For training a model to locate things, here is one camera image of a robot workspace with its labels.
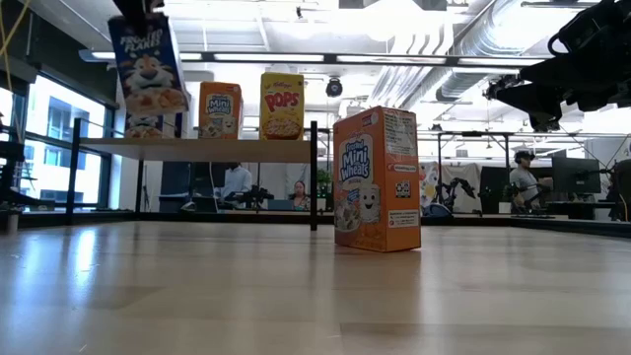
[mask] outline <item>woman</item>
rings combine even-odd
[[[289,198],[294,202],[294,210],[309,211],[311,201],[305,192],[305,183],[298,180],[294,183],[294,193]]]

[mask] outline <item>cereal box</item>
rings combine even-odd
[[[125,138],[181,138],[183,113],[143,116],[128,112]]]
[[[238,139],[244,101],[237,84],[208,83],[199,90],[199,138]]]
[[[335,242],[421,246],[416,116],[374,107],[333,124]]]
[[[302,75],[264,73],[260,79],[261,140],[302,140],[305,80]]]
[[[188,111],[175,36],[163,14],[147,15],[145,37],[121,16],[109,19],[109,33],[127,111],[144,116]]]

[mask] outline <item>ceiling light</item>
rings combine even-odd
[[[201,53],[180,53],[181,60],[201,60]]]
[[[545,58],[496,58],[496,57],[468,57],[458,60],[459,65],[468,66],[508,66],[515,68],[523,68],[542,62]]]
[[[341,63],[443,65],[446,63],[447,59],[443,57],[406,55],[338,55],[337,61]]]
[[[97,59],[115,59],[116,56],[114,55],[114,52],[92,52],[92,55],[94,55],[95,58]]]
[[[97,59],[102,60],[114,60],[116,56],[114,52],[92,52],[92,55]],[[181,60],[201,60],[201,53],[180,53],[179,59]]]
[[[322,62],[324,55],[321,54],[273,54],[273,53],[216,53],[216,61],[236,61],[236,62]]]
[[[510,68],[454,68],[452,69],[454,73],[463,73],[463,74],[520,74],[519,69],[510,69]]]

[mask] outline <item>ceiling camera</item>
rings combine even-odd
[[[326,85],[326,95],[330,98],[337,98],[342,95],[342,83],[339,78],[330,78]]]

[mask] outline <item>shelf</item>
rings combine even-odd
[[[159,162],[309,163],[309,141],[82,138],[81,146]]]

